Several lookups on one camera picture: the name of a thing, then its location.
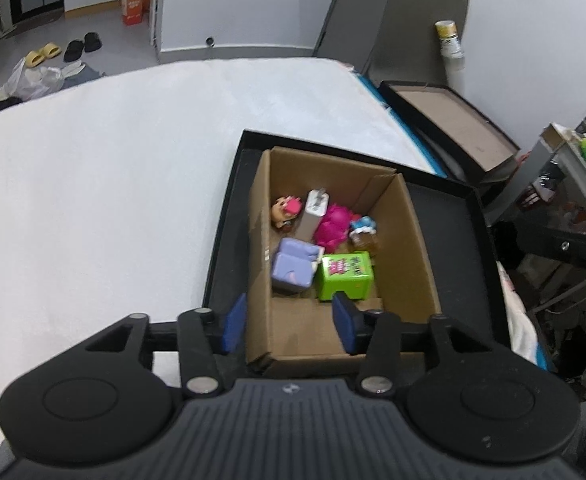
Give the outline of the grey upright panel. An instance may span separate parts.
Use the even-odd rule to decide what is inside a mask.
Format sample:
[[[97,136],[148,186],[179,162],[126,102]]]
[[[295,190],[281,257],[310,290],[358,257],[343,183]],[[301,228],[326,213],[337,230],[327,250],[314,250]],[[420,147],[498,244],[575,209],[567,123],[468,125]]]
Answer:
[[[435,23],[464,29],[468,0],[333,0],[315,55],[349,64],[374,84],[445,84]]]

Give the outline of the black side table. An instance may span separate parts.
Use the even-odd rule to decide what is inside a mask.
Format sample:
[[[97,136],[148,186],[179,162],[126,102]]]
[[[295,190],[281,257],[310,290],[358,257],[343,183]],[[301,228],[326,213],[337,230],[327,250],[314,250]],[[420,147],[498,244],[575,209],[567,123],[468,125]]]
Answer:
[[[514,173],[518,145],[456,91],[400,81],[384,81],[379,91],[456,176],[479,185]]]

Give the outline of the orange cardboard box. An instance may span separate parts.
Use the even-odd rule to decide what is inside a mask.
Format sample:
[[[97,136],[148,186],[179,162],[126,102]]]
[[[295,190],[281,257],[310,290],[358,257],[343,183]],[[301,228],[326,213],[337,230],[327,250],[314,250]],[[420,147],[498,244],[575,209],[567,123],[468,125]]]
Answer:
[[[126,26],[142,23],[144,14],[148,12],[148,0],[120,0],[122,21]]]

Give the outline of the white USB wall charger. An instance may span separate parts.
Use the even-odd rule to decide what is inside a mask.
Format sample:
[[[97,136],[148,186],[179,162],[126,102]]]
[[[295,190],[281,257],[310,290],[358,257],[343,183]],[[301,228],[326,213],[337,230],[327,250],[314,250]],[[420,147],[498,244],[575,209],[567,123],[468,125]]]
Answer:
[[[296,236],[310,242],[329,207],[329,194],[324,188],[314,188],[307,195],[304,210],[299,218]]]

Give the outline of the green cube toy box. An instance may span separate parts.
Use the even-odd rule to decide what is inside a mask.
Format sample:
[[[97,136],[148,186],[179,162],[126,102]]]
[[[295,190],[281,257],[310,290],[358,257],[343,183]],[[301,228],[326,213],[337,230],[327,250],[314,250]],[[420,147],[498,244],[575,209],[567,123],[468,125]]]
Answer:
[[[336,292],[351,300],[366,300],[374,283],[371,258],[367,252],[323,256],[315,280],[320,301],[330,301]]]

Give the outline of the black slippers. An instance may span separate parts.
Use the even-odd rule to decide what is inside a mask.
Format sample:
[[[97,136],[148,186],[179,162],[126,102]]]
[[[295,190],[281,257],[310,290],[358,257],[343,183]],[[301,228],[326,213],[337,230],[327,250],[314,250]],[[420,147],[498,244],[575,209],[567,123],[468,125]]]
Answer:
[[[99,35],[96,32],[87,32],[83,40],[74,39],[69,42],[63,54],[63,61],[66,63],[78,61],[84,53],[98,51],[101,47]]]

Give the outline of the magenta bear toy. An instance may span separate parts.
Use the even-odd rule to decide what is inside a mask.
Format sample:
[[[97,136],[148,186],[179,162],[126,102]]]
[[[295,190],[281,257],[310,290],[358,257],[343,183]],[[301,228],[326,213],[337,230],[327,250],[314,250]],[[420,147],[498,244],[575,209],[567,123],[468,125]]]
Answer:
[[[313,235],[316,245],[326,254],[333,254],[346,242],[354,213],[347,207],[331,204]]]

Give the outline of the yellow slippers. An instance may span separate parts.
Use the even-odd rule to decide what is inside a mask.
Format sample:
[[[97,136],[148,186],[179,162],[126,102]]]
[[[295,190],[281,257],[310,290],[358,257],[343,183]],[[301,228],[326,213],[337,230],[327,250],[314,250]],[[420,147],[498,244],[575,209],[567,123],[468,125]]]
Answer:
[[[56,58],[61,53],[61,49],[58,44],[49,42],[45,44],[39,50],[31,50],[25,57],[25,66],[27,68],[34,68],[43,62]]]

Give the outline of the white plastic bag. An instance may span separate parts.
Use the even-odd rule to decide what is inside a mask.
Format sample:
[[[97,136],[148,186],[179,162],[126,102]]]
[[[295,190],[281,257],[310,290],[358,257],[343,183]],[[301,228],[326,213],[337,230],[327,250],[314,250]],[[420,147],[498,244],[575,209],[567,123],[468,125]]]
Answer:
[[[28,68],[26,59],[21,58],[8,80],[0,87],[0,101],[18,98],[31,101],[60,91],[66,79],[84,70],[83,61],[75,61],[63,68],[37,66]]]

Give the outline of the yellow capped spray bottle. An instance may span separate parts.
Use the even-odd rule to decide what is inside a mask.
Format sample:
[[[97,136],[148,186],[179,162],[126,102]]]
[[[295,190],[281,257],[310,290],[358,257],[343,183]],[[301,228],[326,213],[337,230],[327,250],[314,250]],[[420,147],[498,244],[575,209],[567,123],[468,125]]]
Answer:
[[[442,20],[435,23],[440,55],[444,62],[448,87],[459,94],[465,87],[465,53],[455,21]]]

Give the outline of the black shallow tray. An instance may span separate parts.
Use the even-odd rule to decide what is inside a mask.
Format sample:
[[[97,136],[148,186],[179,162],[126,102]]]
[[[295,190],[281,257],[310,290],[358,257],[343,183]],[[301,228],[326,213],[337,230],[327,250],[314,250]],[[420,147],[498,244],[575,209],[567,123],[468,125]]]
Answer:
[[[293,148],[385,166],[403,175],[420,223],[444,313],[480,336],[509,346],[511,338],[494,248],[474,188],[399,162],[305,140],[245,130],[233,144],[202,304],[226,310],[247,291],[249,195],[261,154]]]

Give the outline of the purple block figure toy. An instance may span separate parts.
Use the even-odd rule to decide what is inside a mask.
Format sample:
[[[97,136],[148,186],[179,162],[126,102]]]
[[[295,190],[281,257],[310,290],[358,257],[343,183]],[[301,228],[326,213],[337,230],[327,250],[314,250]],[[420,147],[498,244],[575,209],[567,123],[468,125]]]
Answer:
[[[305,292],[313,284],[324,254],[318,245],[284,237],[272,258],[272,286],[287,292]]]

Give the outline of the brown cardboard box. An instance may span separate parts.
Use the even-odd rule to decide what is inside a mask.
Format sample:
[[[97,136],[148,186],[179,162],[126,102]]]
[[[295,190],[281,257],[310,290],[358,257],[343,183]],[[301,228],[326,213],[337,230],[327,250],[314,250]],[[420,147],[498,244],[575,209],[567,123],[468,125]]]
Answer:
[[[284,237],[271,220],[280,198],[304,198],[323,188],[331,203],[377,224],[377,246],[342,242],[318,264],[310,286],[286,292],[274,285],[272,265]],[[330,286],[370,275],[360,310],[383,309],[425,323],[440,304],[427,248],[402,174],[394,169],[310,152],[273,148],[261,155],[249,203],[249,286],[245,358],[270,378],[355,372],[360,356],[346,353],[333,324]]]

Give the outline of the brown-haired girl figurine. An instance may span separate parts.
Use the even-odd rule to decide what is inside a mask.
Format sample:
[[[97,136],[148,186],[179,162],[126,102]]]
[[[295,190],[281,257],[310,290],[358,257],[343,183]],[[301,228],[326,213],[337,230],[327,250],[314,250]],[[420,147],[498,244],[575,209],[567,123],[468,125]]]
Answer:
[[[271,224],[278,231],[290,232],[302,206],[302,200],[294,195],[277,198],[270,208]]]

